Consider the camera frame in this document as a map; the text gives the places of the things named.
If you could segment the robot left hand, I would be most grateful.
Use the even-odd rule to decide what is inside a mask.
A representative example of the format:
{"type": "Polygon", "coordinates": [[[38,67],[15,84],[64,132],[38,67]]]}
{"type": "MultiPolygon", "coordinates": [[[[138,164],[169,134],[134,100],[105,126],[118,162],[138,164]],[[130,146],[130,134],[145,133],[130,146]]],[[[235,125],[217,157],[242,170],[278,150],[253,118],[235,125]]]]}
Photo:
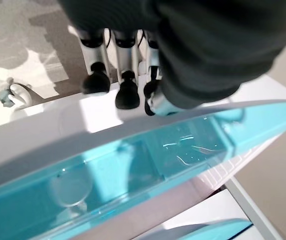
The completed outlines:
{"type": "Polygon", "coordinates": [[[146,84],[148,115],[222,100],[268,72],[286,47],[286,0],[63,0],[87,43],[108,28],[122,43],[145,32],[161,79],[146,84]]]}

